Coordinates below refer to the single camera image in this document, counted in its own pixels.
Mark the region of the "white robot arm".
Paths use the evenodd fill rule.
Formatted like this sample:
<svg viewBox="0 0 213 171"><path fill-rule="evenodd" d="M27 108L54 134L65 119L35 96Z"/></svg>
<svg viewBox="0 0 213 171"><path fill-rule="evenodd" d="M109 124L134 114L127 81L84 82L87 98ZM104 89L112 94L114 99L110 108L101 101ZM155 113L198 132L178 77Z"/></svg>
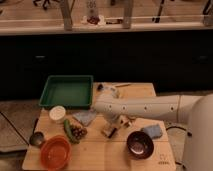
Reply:
<svg viewBox="0 0 213 171"><path fill-rule="evenodd" d="M110 118L128 115L186 124L184 171L213 171L213 94L118 98L114 88L105 88L94 108Z"/></svg>

